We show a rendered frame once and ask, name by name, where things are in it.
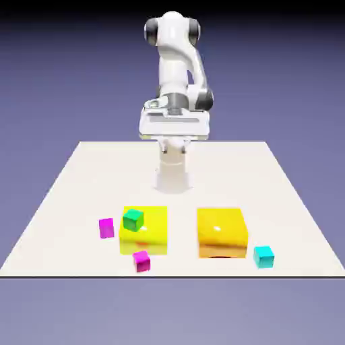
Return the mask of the small cyan cube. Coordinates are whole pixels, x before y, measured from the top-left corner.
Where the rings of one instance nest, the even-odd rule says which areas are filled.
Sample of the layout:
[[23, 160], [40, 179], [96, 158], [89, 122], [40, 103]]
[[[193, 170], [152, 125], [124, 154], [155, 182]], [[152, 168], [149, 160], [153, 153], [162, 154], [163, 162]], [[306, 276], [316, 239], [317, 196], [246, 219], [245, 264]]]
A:
[[270, 246], [256, 246], [253, 258], [258, 268], [273, 268], [275, 255]]

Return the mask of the small magenta cube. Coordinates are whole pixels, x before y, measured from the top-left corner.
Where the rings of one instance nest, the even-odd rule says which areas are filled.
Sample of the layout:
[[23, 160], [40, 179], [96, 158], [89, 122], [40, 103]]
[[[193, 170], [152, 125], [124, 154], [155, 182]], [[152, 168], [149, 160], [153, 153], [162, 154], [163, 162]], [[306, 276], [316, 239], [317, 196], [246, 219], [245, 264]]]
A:
[[113, 238], [115, 235], [115, 229], [112, 218], [100, 219], [98, 221], [100, 238], [107, 239]]
[[137, 273], [150, 270], [151, 261], [147, 251], [138, 251], [133, 254], [133, 260]]

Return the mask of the large yellow box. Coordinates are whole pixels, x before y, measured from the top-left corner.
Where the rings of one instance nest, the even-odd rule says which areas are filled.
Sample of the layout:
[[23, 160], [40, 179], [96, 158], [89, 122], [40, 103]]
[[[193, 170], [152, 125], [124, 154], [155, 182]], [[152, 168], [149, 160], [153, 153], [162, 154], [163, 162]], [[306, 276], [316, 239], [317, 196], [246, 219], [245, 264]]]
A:
[[168, 251], [168, 208], [166, 206], [125, 206], [123, 214], [130, 209], [144, 213], [144, 225], [133, 232], [123, 227], [123, 217], [119, 227], [119, 251], [121, 255], [131, 255], [147, 251], [149, 255], [166, 255]]

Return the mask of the small green cube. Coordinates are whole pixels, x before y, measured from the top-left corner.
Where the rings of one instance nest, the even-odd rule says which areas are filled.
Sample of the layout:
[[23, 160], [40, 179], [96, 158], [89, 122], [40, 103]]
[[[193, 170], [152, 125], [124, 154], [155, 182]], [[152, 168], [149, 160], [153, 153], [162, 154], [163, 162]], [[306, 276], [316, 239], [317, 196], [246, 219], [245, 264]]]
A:
[[140, 210], [130, 209], [123, 214], [124, 229], [137, 232], [144, 225], [144, 213]]

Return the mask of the large orange box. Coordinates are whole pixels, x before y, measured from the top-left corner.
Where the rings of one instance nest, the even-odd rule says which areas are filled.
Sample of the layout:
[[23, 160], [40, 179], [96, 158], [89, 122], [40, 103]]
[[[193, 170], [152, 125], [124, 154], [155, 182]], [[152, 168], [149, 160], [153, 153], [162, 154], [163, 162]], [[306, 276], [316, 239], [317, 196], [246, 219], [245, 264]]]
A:
[[249, 233], [240, 208], [198, 208], [200, 258], [241, 258], [247, 254]]

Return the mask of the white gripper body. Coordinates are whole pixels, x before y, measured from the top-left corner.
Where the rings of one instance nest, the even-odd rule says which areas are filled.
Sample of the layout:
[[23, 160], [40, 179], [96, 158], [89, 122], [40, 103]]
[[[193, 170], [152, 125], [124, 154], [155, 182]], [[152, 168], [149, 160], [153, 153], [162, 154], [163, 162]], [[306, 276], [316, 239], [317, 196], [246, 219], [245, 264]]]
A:
[[180, 115], [168, 114], [167, 108], [143, 108], [139, 120], [142, 139], [185, 137], [206, 140], [210, 134], [210, 114], [207, 111], [181, 109]]

